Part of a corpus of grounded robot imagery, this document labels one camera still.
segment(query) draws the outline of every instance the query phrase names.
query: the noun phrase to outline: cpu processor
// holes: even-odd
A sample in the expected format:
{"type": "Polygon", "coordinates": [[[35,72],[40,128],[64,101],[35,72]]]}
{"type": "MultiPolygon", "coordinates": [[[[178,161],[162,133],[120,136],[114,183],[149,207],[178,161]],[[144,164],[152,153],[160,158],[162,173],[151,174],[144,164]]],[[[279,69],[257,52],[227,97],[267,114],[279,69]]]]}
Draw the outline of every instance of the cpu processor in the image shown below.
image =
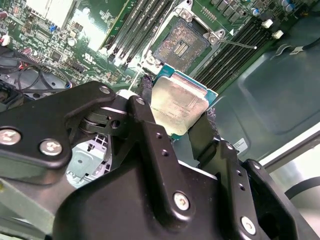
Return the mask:
{"type": "Polygon", "coordinates": [[[217,93],[165,64],[153,82],[151,111],[173,139],[179,139],[212,106],[217,93]]]}
{"type": "Polygon", "coordinates": [[[186,72],[210,43],[183,19],[179,19],[153,56],[173,68],[186,72]]]}

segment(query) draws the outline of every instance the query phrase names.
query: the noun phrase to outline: black cable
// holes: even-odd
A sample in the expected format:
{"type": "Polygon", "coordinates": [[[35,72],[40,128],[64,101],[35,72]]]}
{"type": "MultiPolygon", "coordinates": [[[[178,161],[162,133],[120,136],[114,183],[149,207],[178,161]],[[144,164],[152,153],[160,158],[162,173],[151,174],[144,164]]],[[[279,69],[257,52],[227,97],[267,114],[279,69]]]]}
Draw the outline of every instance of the black cable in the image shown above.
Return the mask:
{"type": "Polygon", "coordinates": [[[68,88],[54,88],[54,89],[23,89],[25,94],[43,94],[43,93],[57,93],[67,90],[68,88]]]}
{"type": "Polygon", "coordinates": [[[310,44],[308,44],[308,45],[303,46],[302,49],[303,49],[304,51],[305,51],[305,50],[309,50],[309,49],[317,46],[318,44],[320,44],[320,37],[319,37],[317,40],[315,40],[314,42],[312,42],[312,43],[310,43],[310,44]]]}
{"type": "MultiPolygon", "coordinates": [[[[19,73],[18,75],[18,87],[20,90],[23,90],[23,92],[27,93],[26,90],[27,89],[30,89],[32,88],[34,85],[36,85],[39,80],[41,80],[41,82],[44,84],[44,86],[49,89],[49,90],[53,90],[53,91],[45,91],[44,89],[39,89],[41,91],[41,93],[55,93],[55,92],[59,92],[61,90],[56,90],[55,88],[53,88],[48,82],[47,80],[45,79],[44,75],[43,75],[43,70],[41,67],[49,67],[51,69],[54,69],[55,71],[59,72],[64,78],[65,78],[65,81],[68,83],[69,86],[72,86],[72,83],[71,81],[69,80],[68,77],[66,77],[65,74],[63,74],[59,69],[49,65],[49,64],[37,64],[37,63],[34,63],[33,61],[30,61],[28,59],[24,59],[23,56],[20,54],[20,53],[16,53],[15,51],[13,52],[13,56],[12,57],[9,57],[9,56],[3,56],[3,55],[0,55],[0,58],[2,59],[8,59],[8,60],[14,60],[14,61],[18,61],[18,65],[20,65],[19,62],[23,62],[23,63],[27,63],[27,64],[30,64],[33,68],[37,68],[39,71],[38,71],[38,77],[36,78],[36,80],[28,87],[26,87],[25,89],[22,89],[21,87],[21,75],[22,75],[22,72],[29,69],[30,67],[27,67],[27,68],[23,68],[21,69],[21,72],[19,73]]],[[[9,71],[8,69],[6,70],[8,73],[6,74],[9,74],[9,73],[14,73],[14,72],[17,72],[19,71],[20,68],[15,68],[15,69],[12,69],[11,71],[9,71]]]]}

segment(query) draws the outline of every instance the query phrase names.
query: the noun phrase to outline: motherboard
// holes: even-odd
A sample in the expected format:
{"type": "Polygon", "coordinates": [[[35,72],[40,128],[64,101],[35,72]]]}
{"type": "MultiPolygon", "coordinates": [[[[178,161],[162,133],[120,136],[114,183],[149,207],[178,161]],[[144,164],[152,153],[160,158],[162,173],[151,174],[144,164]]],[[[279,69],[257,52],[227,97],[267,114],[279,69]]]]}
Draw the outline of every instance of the motherboard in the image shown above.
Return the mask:
{"type": "Polygon", "coordinates": [[[1,0],[1,45],[75,85],[127,89],[167,64],[219,93],[315,3],[1,0]]]}

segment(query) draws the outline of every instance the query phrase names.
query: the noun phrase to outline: white connector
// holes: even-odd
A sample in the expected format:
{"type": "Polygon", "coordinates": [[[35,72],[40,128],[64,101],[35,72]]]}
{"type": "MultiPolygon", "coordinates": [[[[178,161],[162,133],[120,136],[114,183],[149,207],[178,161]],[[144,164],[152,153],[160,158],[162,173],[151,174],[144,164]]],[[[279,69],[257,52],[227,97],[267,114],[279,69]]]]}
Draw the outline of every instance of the white connector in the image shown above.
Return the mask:
{"type": "Polygon", "coordinates": [[[261,25],[265,29],[268,29],[271,27],[272,24],[274,24],[274,22],[271,19],[268,19],[268,20],[264,21],[261,25]]]}
{"type": "Polygon", "coordinates": [[[10,40],[11,40],[11,38],[8,34],[3,35],[1,37],[1,46],[5,47],[5,46],[9,45],[10,40]]]}
{"type": "Polygon", "coordinates": [[[283,34],[284,34],[283,31],[278,30],[278,31],[272,33],[272,37],[273,37],[274,39],[280,39],[280,38],[283,36],[283,34]]]}

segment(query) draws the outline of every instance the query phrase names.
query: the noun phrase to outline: screw hole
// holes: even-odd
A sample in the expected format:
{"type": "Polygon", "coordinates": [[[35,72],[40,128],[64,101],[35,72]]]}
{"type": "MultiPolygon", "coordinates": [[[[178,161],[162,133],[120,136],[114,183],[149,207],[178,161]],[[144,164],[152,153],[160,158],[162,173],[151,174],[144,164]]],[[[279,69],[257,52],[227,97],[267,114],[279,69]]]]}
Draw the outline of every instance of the screw hole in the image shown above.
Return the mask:
{"type": "Polygon", "coordinates": [[[41,95],[40,95],[39,93],[34,93],[32,96],[33,96],[35,99],[38,99],[38,98],[41,97],[41,95]]]}
{"type": "Polygon", "coordinates": [[[242,184],[239,184],[239,188],[242,190],[242,191],[245,191],[245,187],[242,185],[242,184]]]}
{"type": "Polygon", "coordinates": [[[119,126],[120,126],[120,121],[118,121],[118,120],[113,120],[110,125],[111,125],[111,128],[117,129],[117,128],[119,128],[119,126]]]}
{"type": "Polygon", "coordinates": [[[162,139],[162,134],[159,133],[159,132],[157,132],[155,136],[156,136],[157,139],[162,139]]]}
{"type": "Polygon", "coordinates": [[[168,157],[169,156],[169,153],[167,150],[163,149],[162,152],[161,152],[162,156],[165,156],[165,157],[168,157]]]}

